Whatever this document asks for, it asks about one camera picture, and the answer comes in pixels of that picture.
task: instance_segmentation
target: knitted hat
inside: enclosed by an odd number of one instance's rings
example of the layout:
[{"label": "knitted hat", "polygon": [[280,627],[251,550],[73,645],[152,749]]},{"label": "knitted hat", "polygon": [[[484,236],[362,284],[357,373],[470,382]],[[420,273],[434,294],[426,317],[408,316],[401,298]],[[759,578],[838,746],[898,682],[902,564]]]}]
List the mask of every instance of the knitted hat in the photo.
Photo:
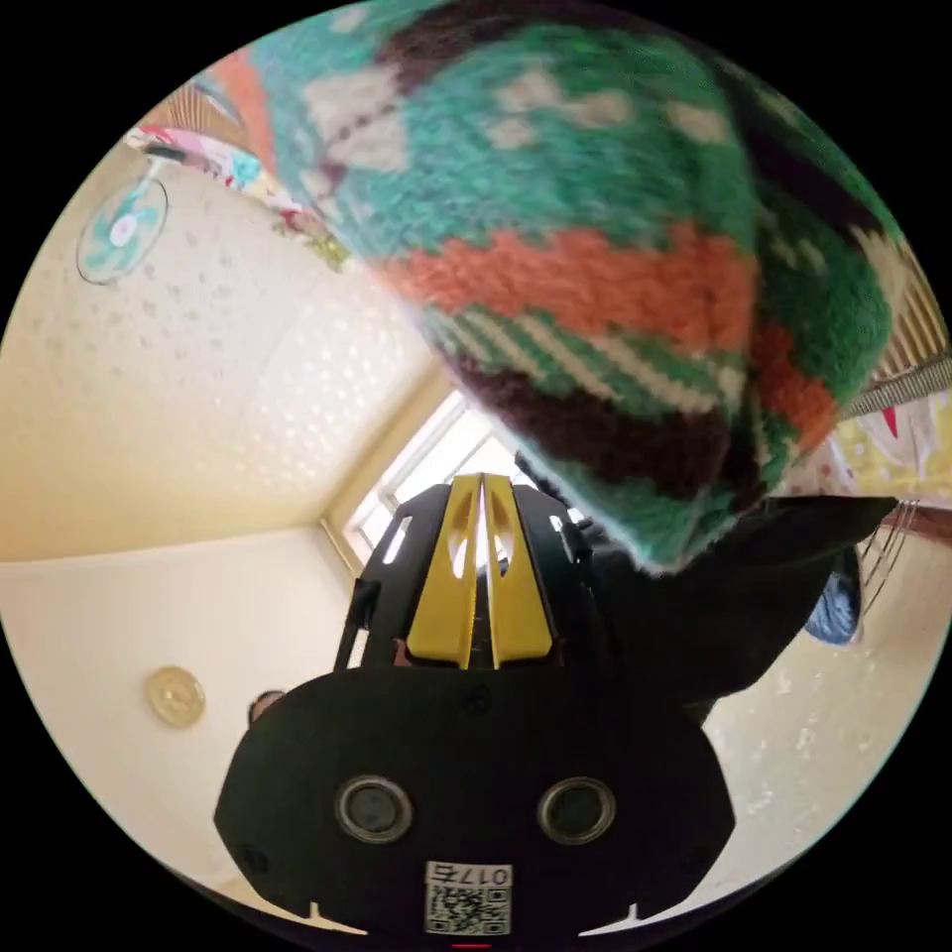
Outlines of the knitted hat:
[{"label": "knitted hat", "polygon": [[631,14],[374,0],[206,80],[650,570],[769,493],[889,339],[901,236],[855,167],[762,82]]}]

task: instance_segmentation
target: yellow panel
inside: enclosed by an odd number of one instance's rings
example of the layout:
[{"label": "yellow panel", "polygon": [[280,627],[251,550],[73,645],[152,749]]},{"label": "yellow panel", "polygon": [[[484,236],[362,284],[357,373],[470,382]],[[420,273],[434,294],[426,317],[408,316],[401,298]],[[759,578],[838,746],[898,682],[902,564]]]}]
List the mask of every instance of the yellow panel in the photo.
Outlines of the yellow panel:
[{"label": "yellow panel", "polygon": [[481,478],[477,473],[453,480],[443,525],[407,639],[407,647],[414,657],[469,666],[476,609],[476,532]]},{"label": "yellow panel", "polygon": [[[507,661],[545,657],[552,648],[536,574],[523,535],[512,484],[505,476],[483,476],[486,526],[489,533],[489,620],[496,667]],[[496,538],[509,555],[500,572]]]}]

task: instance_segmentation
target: blue object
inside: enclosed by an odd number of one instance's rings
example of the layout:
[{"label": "blue object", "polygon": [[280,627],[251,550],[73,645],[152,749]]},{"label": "blue object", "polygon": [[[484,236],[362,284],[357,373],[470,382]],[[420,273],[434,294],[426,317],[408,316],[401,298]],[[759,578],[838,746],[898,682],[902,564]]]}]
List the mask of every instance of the blue object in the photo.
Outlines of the blue object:
[{"label": "blue object", "polygon": [[838,559],[804,628],[828,645],[849,645],[856,638],[862,614],[860,557],[852,547],[845,549]]}]

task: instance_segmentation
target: label sticker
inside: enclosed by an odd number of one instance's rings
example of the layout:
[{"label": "label sticker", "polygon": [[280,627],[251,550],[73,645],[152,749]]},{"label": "label sticker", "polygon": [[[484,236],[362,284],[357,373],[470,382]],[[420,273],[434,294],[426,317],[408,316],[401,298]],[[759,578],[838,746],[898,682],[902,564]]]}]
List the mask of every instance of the label sticker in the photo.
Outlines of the label sticker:
[{"label": "label sticker", "polygon": [[426,932],[509,935],[512,904],[512,866],[426,864]]}]

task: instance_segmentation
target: white wall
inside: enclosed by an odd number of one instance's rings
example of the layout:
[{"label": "white wall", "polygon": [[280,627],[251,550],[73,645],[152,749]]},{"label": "white wall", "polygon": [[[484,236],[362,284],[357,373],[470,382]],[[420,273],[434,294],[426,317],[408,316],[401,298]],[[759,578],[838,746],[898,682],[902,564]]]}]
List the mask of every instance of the white wall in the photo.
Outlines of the white wall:
[{"label": "white wall", "polygon": [[[321,530],[292,530],[0,565],[0,618],[86,788],[157,859],[216,887],[238,875],[211,817],[248,704],[332,668],[350,584]],[[188,730],[146,703],[166,664],[204,687]]]},{"label": "white wall", "polygon": [[910,536],[859,644],[837,649],[801,632],[756,684],[714,706],[704,729],[737,826],[694,894],[655,921],[771,873],[853,806],[928,687],[952,618],[949,578],[952,549]]},{"label": "white wall", "polygon": [[165,228],[109,285],[76,242],[146,160],[112,150],[40,250],[0,349],[0,560],[312,525],[434,358],[356,264],[169,164]]}]

